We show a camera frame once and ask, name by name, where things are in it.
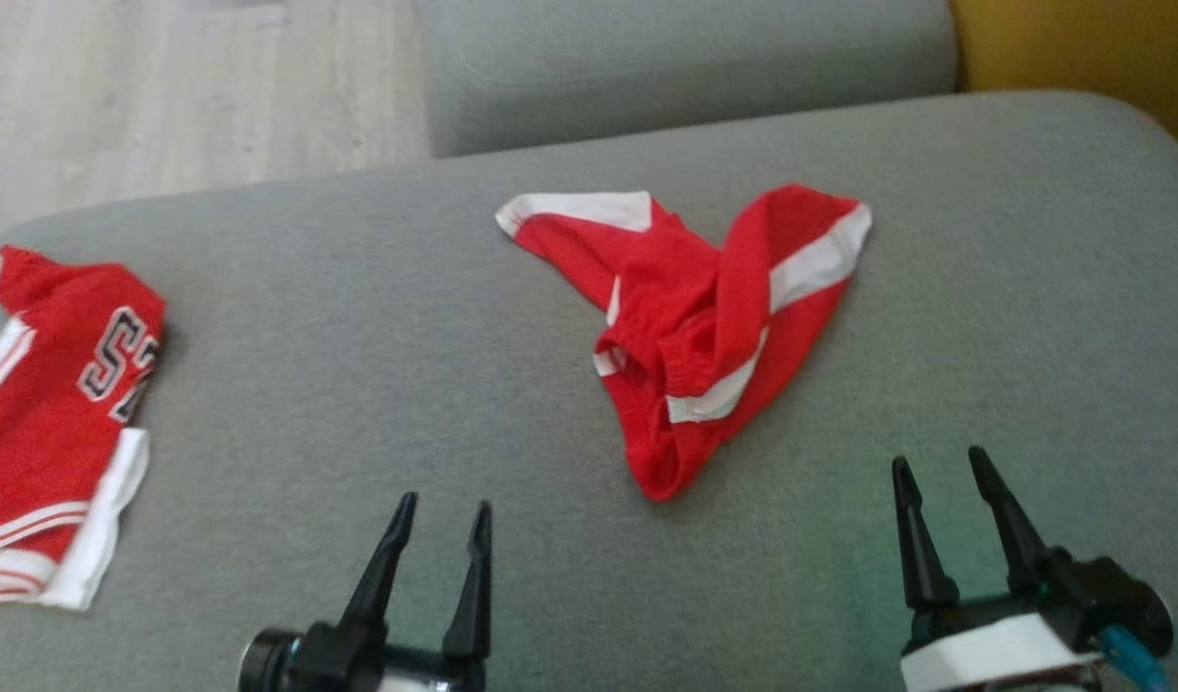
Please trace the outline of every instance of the robotic arm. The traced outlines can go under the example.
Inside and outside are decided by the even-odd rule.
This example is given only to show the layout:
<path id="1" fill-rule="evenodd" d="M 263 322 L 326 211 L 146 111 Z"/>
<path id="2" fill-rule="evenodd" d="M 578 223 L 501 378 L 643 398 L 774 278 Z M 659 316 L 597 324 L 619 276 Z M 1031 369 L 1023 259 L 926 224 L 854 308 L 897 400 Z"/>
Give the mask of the robotic arm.
<path id="1" fill-rule="evenodd" d="M 1141 690 L 1169 692 L 1156 658 L 1173 644 L 1165 604 L 1103 556 L 1078 562 L 1046 548 L 981 447 L 969 449 L 1007 560 L 1007 594 L 962 601 L 922 520 L 908 461 L 893 461 L 905 605 L 914 611 L 901 674 L 909 692 L 1072 684 L 1099 690 L 1096 666 L 1113 663 Z"/>
<path id="2" fill-rule="evenodd" d="M 922 520 L 908 461 L 893 461 L 905 605 L 914 611 L 901 674 L 909 692 L 1068 684 L 1100 690 L 1112 663 L 1149 692 L 1169 692 L 1157 658 L 1173 644 L 1165 604 L 1111 558 L 1078 562 L 1046 548 L 980 447 L 969 449 L 1007 560 L 1007 594 L 961 600 Z M 491 653 L 491 505 L 470 532 L 470 569 L 438 653 L 388 644 L 385 611 L 418 496 L 408 492 L 338 625 L 265 630 L 247 645 L 241 692 L 483 692 Z"/>
<path id="3" fill-rule="evenodd" d="M 239 664 L 239 692 L 483 692 L 491 655 L 491 505 L 470 532 L 470 569 L 439 653 L 392 647 L 383 614 L 409 542 L 418 495 L 408 492 L 338 625 L 265 630 Z"/>

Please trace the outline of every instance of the clothing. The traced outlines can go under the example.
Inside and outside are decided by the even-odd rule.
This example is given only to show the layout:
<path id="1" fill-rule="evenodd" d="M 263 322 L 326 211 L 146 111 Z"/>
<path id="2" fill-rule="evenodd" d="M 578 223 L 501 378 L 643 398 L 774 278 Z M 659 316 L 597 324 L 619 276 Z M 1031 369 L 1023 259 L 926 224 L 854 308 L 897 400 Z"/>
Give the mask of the clothing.
<path id="1" fill-rule="evenodd" d="M 147 464 L 144 430 L 124 424 L 154 371 L 166 304 L 120 264 L 64 266 L 9 246 L 0 304 L 9 315 L 0 335 L 0 601 L 87 607 L 114 549 L 115 516 Z"/>
<path id="2" fill-rule="evenodd" d="M 787 185 L 743 210 L 721 250 L 647 192 L 522 195 L 496 219 L 605 311 L 594 367 L 636 482 L 669 500 L 799 371 L 871 210 Z"/>

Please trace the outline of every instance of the gray cushion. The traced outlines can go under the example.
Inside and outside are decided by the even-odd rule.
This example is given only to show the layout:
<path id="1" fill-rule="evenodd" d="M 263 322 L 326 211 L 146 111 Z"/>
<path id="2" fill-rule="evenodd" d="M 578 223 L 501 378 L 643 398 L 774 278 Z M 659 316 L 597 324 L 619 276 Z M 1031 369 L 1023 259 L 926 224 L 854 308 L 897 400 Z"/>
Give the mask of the gray cushion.
<path id="1" fill-rule="evenodd" d="M 638 495 L 603 328 L 492 222 L 648 189 L 715 242 L 787 180 L 871 203 L 807 367 L 681 499 Z M 0 607 L 0 690 L 224 690 L 257 630 L 339 614 L 421 492 L 390 619 L 435 647 L 496 505 L 495 690 L 893 690 L 888 462 L 946 568 L 1001 591 L 984 443 L 1050 542 L 1178 617 L 1178 147 L 1116 101 L 945 97 L 251 190 L 9 233 L 171 301 L 153 467 L 92 609 Z M 1170 659 L 1178 673 L 1178 655 Z"/>
<path id="2" fill-rule="evenodd" d="M 944 0 L 424 0 L 439 157 L 952 91 Z"/>

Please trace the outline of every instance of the red fabric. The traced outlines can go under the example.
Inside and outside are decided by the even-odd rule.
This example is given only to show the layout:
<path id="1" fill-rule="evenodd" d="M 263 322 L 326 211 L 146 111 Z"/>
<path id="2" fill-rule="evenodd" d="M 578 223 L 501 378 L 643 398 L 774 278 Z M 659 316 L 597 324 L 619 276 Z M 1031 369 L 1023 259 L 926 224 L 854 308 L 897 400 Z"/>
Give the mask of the red fabric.
<path id="1" fill-rule="evenodd" d="M 684 490 L 713 452 L 799 371 L 847 281 L 770 315 L 769 272 L 858 209 L 856 200 L 787 185 L 743 210 L 721 250 L 656 202 L 642 232 L 550 211 L 518 224 L 515 240 L 555 264 L 602 310 L 610 308 L 618 282 L 617 318 L 594 351 L 613 355 L 616 373 L 602 373 L 602 380 L 618 408 L 628 464 L 644 495 L 669 500 Z M 670 421 L 667 397 L 707 394 L 753 358 L 761 338 L 754 373 L 732 413 Z"/>
<path id="2" fill-rule="evenodd" d="M 132 394 L 154 368 L 166 304 L 120 264 L 64 266 L 9 246 L 0 258 L 0 304 L 29 329 L 19 338 L 28 343 L 24 357 L 0 363 L 8 373 L 0 382 L 1 527 L 92 499 L 131 416 Z M 117 319 L 123 327 L 111 329 Z M 110 355 L 100 354 L 104 347 Z M 0 530 L 0 543 L 11 539 L 0 547 L 59 562 L 81 518 L 80 508 L 46 513 Z M 57 521 L 67 523 L 40 529 Z"/>

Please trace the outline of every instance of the yellow wall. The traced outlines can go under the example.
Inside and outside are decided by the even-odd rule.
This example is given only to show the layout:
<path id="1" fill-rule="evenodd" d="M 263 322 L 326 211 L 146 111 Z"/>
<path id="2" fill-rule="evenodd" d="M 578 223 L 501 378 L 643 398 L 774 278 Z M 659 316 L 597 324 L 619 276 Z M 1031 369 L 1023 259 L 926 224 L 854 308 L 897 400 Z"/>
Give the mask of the yellow wall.
<path id="1" fill-rule="evenodd" d="M 961 86 L 1097 91 L 1178 137 L 1178 0 L 952 0 Z"/>

